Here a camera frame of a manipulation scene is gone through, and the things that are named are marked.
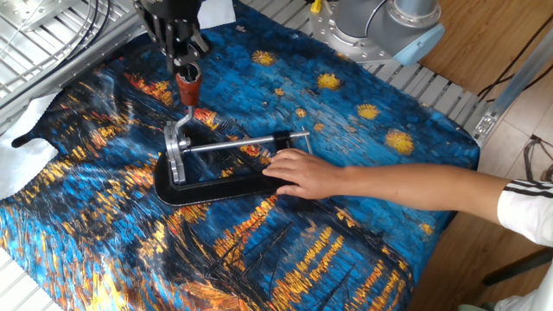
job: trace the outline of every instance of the blue printed cloth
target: blue printed cloth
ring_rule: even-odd
[[[236,23],[205,32],[214,51],[185,128],[194,145],[305,126],[314,153],[340,166],[476,168],[478,146],[441,113],[324,44],[235,10]],[[66,309],[404,310],[451,214],[274,194],[163,204],[153,188],[162,127],[183,110],[164,57],[144,41],[74,82],[35,126],[31,136],[60,153],[0,201],[0,247]],[[198,154],[187,172],[248,174],[273,151]]]

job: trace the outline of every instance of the human hand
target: human hand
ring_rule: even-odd
[[[280,150],[263,174],[296,184],[278,188],[277,194],[310,200],[339,195],[345,177],[343,168],[335,167],[299,149]]]

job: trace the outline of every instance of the white cloth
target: white cloth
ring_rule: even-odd
[[[553,184],[513,181],[499,197],[499,222],[534,243],[553,247]],[[538,289],[498,302],[494,311],[553,310],[553,266]]]
[[[219,25],[236,22],[232,0],[206,0],[201,3],[198,12],[201,29],[209,29]]]
[[[11,143],[35,127],[58,92],[33,99],[19,120],[0,136],[0,200],[25,187],[52,160],[58,150],[42,138],[35,138],[19,148]]]

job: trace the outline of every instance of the black stripe on sleeve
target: black stripe on sleeve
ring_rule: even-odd
[[[549,191],[534,192],[529,190],[518,189],[515,187],[509,187],[509,186],[505,187],[505,191],[511,191],[511,192],[514,192],[515,194],[523,194],[527,196],[542,196],[544,198],[553,199],[553,193]]]
[[[541,189],[541,190],[553,189],[553,186],[549,183],[543,184],[542,182],[536,182],[536,181],[511,181],[511,183],[522,187],[534,187],[536,189]]]

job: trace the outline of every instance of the person's fingers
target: person's fingers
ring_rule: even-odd
[[[296,160],[290,159],[280,159],[270,163],[268,168],[288,168],[288,169],[299,169],[300,163]]]
[[[287,153],[287,152],[298,152],[298,153],[304,154],[304,155],[307,154],[307,152],[305,152],[305,151],[303,151],[303,150],[301,150],[301,149],[296,149],[296,148],[280,149],[280,150],[278,150],[276,153],[279,154],[279,153],[282,153],[282,152],[284,152],[284,153]]]
[[[296,182],[298,173],[289,168],[266,168],[262,172],[265,176],[284,179],[285,181]]]
[[[276,190],[276,194],[294,195],[300,198],[307,199],[305,196],[308,194],[307,190],[300,186],[282,186]]]
[[[281,160],[281,159],[298,160],[307,155],[308,154],[298,149],[285,149],[285,150],[280,150],[280,152],[276,153],[276,155],[273,156],[271,160],[272,161]]]

